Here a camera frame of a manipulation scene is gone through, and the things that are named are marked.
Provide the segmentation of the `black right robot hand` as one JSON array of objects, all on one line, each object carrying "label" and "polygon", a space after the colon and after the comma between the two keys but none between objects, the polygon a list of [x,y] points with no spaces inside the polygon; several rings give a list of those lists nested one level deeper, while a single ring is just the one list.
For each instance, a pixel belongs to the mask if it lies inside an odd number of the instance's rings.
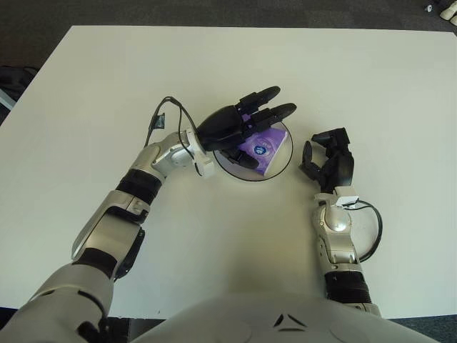
[{"label": "black right robot hand", "polygon": [[319,184],[321,193],[331,194],[336,187],[351,186],[354,158],[348,148],[350,140],[346,129],[343,127],[314,134],[311,141],[325,149],[327,160],[322,166],[314,163],[311,142],[306,141],[299,169],[311,181]]}]

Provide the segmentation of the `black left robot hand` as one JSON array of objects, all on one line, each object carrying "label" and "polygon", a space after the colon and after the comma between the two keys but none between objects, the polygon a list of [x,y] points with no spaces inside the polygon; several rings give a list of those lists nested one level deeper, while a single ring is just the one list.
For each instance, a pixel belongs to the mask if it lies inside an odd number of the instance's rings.
[{"label": "black left robot hand", "polygon": [[219,151],[233,164],[247,169],[257,168],[259,162],[239,146],[254,134],[270,129],[295,112],[294,103],[260,109],[280,91],[279,86],[271,86],[253,92],[241,98],[237,104],[225,106],[211,114],[196,130],[204,151]]}]

